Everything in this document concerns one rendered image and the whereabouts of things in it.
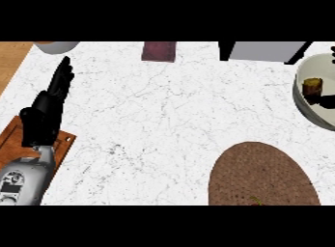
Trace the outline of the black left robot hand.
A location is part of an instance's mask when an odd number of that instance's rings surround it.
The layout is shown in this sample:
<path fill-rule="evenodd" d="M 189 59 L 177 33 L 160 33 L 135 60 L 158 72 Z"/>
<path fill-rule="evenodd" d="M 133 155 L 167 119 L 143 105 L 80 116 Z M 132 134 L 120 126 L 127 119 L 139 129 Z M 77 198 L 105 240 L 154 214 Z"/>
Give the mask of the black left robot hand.
<path fill-rule="evenodd" d="M 24 147 L 52 146 L 55 144 L 64 114 L 64 101 L 68 94 L 70 82 L 74 78 L 70 58 L 64 57 L 49 88 L 43 90 L 30 107 L 21 109 Z"/>

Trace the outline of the brown sweet potato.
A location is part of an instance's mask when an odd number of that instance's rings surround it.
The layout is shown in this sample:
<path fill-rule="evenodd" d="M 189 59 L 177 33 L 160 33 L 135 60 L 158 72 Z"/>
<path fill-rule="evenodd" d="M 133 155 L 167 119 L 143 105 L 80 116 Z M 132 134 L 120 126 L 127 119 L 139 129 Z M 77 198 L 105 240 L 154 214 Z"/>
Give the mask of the brown sweet potato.
<path fill-rule="evenodd" d="M 322 79 L 307 78 L 303 83 L 303 96 L 307 100 L 315 100 L 322 94 Z"/>

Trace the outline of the large white bowl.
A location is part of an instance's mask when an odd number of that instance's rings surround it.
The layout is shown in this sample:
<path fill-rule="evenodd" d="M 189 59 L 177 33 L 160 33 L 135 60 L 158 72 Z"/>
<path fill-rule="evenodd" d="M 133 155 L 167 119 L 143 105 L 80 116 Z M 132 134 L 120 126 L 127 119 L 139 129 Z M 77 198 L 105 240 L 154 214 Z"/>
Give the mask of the large white bowl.
<path fill-rule="evenodd" d="M 325 109 L 318 104 L 310 105 L 303 96 L 303 83 L 309 78 L 322 79 L 322 95 L 335 95 L 335 65 L 332 64 L 332 54 L 323 53 L 309 57 L 298 66 L 294 86 L 292 98 L 307 120 L 319 127 L 335 131 L 335 109 Z"/>

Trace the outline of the grey round bowl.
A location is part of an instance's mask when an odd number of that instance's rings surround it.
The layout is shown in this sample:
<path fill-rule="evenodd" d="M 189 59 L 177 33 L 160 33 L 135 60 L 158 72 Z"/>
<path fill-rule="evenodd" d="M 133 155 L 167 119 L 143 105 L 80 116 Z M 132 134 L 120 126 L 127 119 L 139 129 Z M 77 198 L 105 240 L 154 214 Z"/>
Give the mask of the grey round bowl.
<path fill-rule="evenodd" d="M 37 42 L 34 45 L 47 54 L 64 54 L 68 52 L 78 44 L 78 41 L 52 41 L 52 42 Z"/>

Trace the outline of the brown oval placemat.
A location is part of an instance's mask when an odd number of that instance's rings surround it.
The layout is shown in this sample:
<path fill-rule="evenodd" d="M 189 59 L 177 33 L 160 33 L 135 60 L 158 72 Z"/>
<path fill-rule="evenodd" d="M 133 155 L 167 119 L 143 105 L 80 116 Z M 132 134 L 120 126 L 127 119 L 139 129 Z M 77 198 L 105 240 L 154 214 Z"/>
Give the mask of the brown oval placemat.
<path fill-rule="evenodd" d="M 223 152 L 208 180 L 210 206 L 251 206 L 251 196 L 266 206 L 319 206 L 300 165 L 284 151 L 260 142 L 242 142 Z"/>

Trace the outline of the brown wooden cutting board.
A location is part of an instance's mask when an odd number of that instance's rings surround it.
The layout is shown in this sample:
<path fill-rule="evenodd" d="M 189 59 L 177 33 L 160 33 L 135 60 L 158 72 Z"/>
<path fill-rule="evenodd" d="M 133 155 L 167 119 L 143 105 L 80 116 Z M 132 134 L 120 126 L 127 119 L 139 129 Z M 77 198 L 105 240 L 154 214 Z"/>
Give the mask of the brown wooden cutting board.
<path fill-rule="evenodd" d="M 21 157 L 37 158 L 40 156 L 39 152 L 33 148 L 25 148 L 21 145 L 21 140 L 22 140 L 21 117 L 14 116 L 14 119 L 11 120 L 0 134 L 0 170 L 18 158 Z M 56 163 L 53 173 L 58 172 L 58 169 L 62 165 L 64 158 L 67 156 L 74 140 L 76 140 L 76 136 L 73 134 L 59 131 L 53 143 L 53 157 Z"/>

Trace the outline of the grey appliance with black legs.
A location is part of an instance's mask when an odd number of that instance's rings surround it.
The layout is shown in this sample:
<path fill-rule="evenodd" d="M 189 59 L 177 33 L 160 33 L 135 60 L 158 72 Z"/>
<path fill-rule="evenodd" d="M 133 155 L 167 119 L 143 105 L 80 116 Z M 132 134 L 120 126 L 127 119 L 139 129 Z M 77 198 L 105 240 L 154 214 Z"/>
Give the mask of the grey appliance with black legs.
<path fill-rule="evenodd" d="M 220 60 L 281 62 L 294 65 L 304 57 L 310 41 L 220 41 Z"/>

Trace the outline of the dark red block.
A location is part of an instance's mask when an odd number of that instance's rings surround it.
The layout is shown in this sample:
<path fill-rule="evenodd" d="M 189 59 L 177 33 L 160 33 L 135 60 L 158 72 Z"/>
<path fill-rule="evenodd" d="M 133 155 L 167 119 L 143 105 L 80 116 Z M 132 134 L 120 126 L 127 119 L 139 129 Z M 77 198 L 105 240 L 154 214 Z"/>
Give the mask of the dark red block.
<path fill-rule="evenodd" d="M 176 60 L 176 42 L 146 41 L 142 53 L 142 60 L 173 63 Z"/>

